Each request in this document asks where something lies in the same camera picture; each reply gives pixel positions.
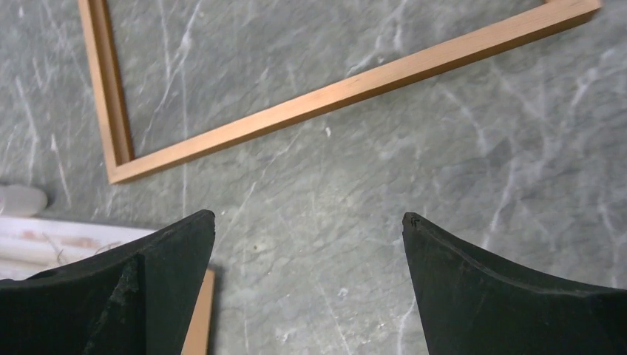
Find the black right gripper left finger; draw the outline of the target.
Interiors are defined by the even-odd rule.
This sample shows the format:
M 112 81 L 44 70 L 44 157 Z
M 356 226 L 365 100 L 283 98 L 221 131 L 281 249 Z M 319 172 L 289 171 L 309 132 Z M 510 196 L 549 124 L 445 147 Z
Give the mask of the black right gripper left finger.
M 150 235 L 1 282 L 3 354 L 179 354 L 215 240 L 200 210 Z

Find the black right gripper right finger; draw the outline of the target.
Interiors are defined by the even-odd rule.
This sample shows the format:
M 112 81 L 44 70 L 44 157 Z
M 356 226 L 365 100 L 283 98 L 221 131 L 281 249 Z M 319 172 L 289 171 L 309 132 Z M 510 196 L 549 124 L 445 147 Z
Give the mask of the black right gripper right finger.
M 430 354 L 624 354 L 626 291 L 514 263 L 408 212 L 404 251 Z

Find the brown backing board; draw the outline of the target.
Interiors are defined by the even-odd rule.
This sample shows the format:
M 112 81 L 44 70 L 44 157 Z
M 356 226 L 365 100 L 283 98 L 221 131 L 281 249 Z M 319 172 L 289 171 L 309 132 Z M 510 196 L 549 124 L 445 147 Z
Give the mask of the brown backing board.
M 206 355 L 209 351 L 214 281 L 215 273 L 207 270 L 189 323 L 182 355 Z

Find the wooden picture frame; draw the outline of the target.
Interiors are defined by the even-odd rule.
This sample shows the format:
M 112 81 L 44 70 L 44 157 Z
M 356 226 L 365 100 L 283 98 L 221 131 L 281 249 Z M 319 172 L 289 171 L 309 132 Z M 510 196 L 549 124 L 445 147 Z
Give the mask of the wooden picture frame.
M 541 6 L 136 157 L 108 4 L 78 4 L 108 180 L 128 183 L 239 143 L 561 33 L 590 21 L 601 1 Z

